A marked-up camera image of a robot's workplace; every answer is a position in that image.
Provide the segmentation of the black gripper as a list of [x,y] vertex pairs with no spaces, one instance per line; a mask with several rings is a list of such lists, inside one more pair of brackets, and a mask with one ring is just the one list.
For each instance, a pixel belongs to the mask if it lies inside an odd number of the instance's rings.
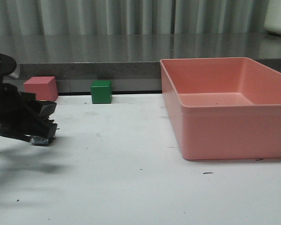
[[35,93],[21,92],[3,82],[4,76],[18,78],[18,69],[14,58],[0,53],[0,136],[25,142],[41,138],[49,143],[57,129],[57,124],[50,120],[57,103],[35,100]]

